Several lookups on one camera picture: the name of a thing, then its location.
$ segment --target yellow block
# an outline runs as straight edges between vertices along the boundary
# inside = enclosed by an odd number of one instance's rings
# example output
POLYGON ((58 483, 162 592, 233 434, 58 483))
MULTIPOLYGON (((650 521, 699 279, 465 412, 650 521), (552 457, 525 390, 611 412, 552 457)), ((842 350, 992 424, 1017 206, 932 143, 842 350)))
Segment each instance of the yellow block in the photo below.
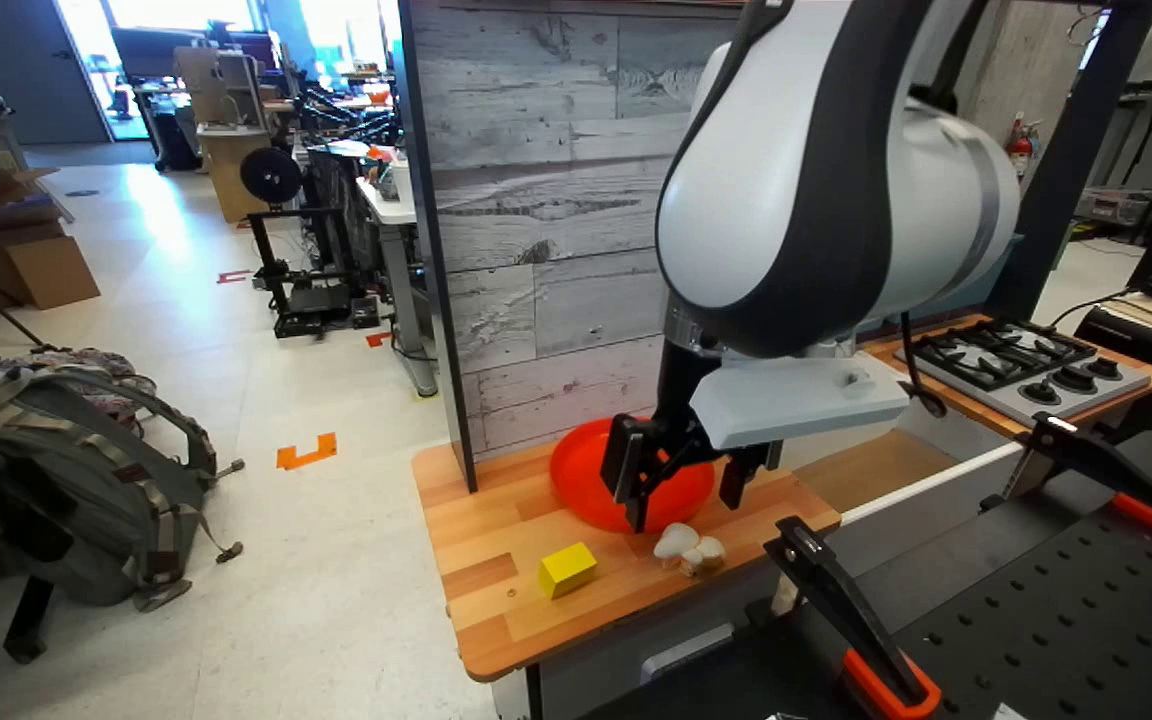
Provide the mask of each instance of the yellow block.
POLYGON ((584 542, 569 542, 569 549, 548 551, 540 560, 540 586, 544 586, 544 597, 564 597, 564 592, 590 584, 597 566, 600 566, 600 560, 584 542))

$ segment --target backpack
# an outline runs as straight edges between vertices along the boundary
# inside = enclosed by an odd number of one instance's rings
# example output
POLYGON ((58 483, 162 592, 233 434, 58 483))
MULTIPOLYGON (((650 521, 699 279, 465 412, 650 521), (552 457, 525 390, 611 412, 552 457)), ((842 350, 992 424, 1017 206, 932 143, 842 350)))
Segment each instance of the backpack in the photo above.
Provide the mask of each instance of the backpack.
POLYGON ((107 371, 0 371, 0 560, 77 603, 162 609, 189 592, 186 566, 217 483, 210 431, 107 371), (93 396, 122 396, 186 434, 186 461, 146 443, 93 396))

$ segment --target concrete floor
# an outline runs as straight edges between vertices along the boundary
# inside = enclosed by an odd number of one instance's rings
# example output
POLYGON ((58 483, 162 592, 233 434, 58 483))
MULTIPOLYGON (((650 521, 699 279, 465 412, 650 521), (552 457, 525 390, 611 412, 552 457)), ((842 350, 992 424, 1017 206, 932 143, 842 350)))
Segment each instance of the concrete floor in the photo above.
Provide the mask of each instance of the concrete floor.
MULTIPOLYGON (((148 162, 66 166, 49 181, 102 298, 22 313, 54 343, 113 348, 196 414, 219 461, 247 461, 212 495, 212 529, 244 539, 217 566, 200 539, 191 592, 162 610, 59 601, 49 650, 0 650, 0 716, 414 716, 488 720, 488 686, 457 659, 409 461, 450 434, 401 359, 364 331, 276 339, 267 296, 217 283, 256 267, 247 232, 217 210, 210 174, 148 162), (276 449, 340 434, 299 473, 276 449)), ((0 350, 30 350, 0 320, 0 350)), ((0 584, 0 638, 22 578, 0 584)))

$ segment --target orange bowl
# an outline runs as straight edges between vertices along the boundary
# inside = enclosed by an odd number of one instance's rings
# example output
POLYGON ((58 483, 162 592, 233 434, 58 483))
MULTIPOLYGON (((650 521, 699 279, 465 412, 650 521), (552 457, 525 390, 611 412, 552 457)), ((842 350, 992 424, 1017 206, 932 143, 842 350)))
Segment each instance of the orange bowl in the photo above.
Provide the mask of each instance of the orange bowl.
MULTIPOLYGON (((579 515, 584 522, 609 530, 633 530, 625 507, 618 502, 618 495, 600 475, 609 434, 611 418, 571 427, 548 457, 548 483, 561 507, 579 515)), ((644 530, 664 530, 664 522, 691 521, 709 498, 714 483, 718 483, 714 464, 681 469, 654 490, 644 530)))

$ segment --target wooden plank wall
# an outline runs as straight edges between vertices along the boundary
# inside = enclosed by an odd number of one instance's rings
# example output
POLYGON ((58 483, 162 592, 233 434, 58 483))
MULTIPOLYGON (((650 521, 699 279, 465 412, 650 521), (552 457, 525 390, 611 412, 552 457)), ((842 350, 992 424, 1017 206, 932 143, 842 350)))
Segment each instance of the wooden plank wall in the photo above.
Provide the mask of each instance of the wooden plank wall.
POLYGON ((738 13, 414 6, 474 450, 650 408, 656 192, 738 13))

